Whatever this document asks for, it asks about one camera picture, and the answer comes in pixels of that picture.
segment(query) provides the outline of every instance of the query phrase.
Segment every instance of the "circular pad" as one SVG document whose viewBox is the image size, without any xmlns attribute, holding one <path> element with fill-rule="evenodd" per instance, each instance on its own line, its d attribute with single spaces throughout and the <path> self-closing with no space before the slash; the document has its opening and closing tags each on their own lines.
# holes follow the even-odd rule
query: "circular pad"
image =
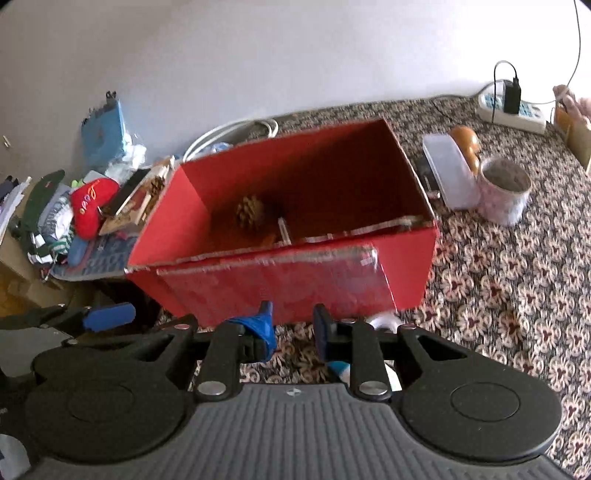
<svg viewBox="0 0 591 480">
<path fill-rule="evenodd" d="M 540 380 L 488 359 L 431 365 L 401 404 L 403 418 L 426 443 L 491 463 L 531 458 L 550 446 L 561 407 Z"/>
<path fill-rule="evenodd" d="M 184 417 L 183 392 L 149 364 L 108 361 L 51 377 L 28 396 L 25 419 L 50 453 L 114 463 L 168 439 Z"/>
<path fill-rule="evenodd" d="M 472 420 L 501 421 L 517 411 L 519 397 L 503 385 L 476 382 L 456 389 L 452 393 L 452 406 Z"/>
</svg>

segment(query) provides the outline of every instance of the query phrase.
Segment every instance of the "mug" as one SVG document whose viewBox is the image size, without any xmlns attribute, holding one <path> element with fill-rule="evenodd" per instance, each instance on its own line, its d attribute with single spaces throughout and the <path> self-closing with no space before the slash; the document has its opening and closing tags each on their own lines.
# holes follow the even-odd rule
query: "mug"
<svg viewBox="0 0 591 480">
<path fill-rule="evenodd" d="M 504 157 L 480 164 L 478 213 L 499 225 L 515 225 L 527 204 L 531 178 L 519 165 Z"/>
</svg>

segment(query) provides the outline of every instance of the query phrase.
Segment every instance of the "metal screw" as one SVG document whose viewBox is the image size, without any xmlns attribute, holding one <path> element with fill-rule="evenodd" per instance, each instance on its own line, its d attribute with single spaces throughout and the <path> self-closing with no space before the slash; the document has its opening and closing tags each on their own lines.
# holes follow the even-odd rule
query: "metal screw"
<svg viewBox="0 0 591 480">
<path fill-rule="evenodd" d="M 371 397 L 379 397 L 388 391 L 388 386 L 383 382 L 369 380 L 363 382 L 359 386 L 359 391 L 365 395 L 370 395 Z"/>
<path fill-rule="evenodd" d="M 290 397 L 298 397 L 299 395 L 301 395 L 301 390 L 299 388 L 293 387 L 293 388 L 290 388 L 286 393 Z"/>
<path fill-rule="evenodd" d="M 209 380 L 207 382 L 200 383 L 197 386 L 197 390 L 199 393 L 202 393 L 203 395 L 216 397 L 218 395 L 223 394 L 226 391 L 226 385 L 224 385 L 222 382 Z"/>
</svg>

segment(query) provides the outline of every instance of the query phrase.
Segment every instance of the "power strip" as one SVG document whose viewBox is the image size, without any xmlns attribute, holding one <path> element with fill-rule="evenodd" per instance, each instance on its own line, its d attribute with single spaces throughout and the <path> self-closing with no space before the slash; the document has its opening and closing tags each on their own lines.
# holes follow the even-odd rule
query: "power strip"
<svg viewBox="0 0 591 480">
<path fill-rule="evenodd" d="M 492 120 L 493 103 L 494 96 L 492 93 L 482 93 L 478 96 L 476 114 L 485 122 Z M 495 124 L 535 134 L 543 134 L 546 131 L 546 120 L 542 110 L 531 103 L 521 102 L 518 115 L 505 113 L 503 111 L 503 98 L 499 95 L 496 96 Z"/>
</svg>

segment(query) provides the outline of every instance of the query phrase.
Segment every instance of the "cardboard box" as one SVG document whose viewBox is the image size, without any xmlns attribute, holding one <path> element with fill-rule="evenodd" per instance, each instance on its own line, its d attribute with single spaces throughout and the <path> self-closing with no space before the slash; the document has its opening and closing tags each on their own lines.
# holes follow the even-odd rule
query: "cardboard box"
<svg viewBox="0 0 591 480">
<path fill-rule="evenodd" d="M 35 186 L 35 182 L 25 189 L 24 198 L 14 212 L 15 216 L 22 217 L 29 195 Z M 38 271 L 31 265 L 27 256 L 22 251 L 20 243 L 6 232 L 0 242 L 0 267 L 4 271 L 7 281 L 6 291 L 19 300 L 34 307 L 49 307 L 58 303 L 70 303 L 76 285 L 70 282 L 62 282 L 50 277 L 47 282 L 42 282 Z"/>
<path fill-rule="evenodd" d="M 238 226 L 256 195 L 265 223 Z M 285 219 L 291 245 L 281 241 Z M 276 323 L 417 306 L 437 237 L 433 211 L 383 121 L 262 140 L 182 165 L 148 219 L 127 275 L 201 325 L 274 302 Z M 277 240 L 269 244 L 268 238 Z"/>
</svg>

